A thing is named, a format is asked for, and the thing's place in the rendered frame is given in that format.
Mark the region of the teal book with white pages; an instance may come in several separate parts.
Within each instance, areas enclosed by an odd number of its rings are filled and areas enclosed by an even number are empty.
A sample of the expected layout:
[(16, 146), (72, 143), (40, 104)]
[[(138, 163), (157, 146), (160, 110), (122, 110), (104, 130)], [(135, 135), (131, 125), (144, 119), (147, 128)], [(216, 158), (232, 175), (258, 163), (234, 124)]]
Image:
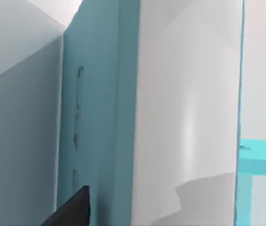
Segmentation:
[(236, 226), (244, 0), (83, 0), (64, 32), (58, 203), (89, 226)]

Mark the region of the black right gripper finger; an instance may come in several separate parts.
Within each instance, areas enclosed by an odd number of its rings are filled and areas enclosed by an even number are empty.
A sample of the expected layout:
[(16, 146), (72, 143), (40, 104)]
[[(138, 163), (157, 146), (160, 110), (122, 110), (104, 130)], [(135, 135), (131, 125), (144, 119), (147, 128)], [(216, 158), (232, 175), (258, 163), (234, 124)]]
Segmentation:
[(90, 226), (89, 186), (82, 186), (40, 226)]

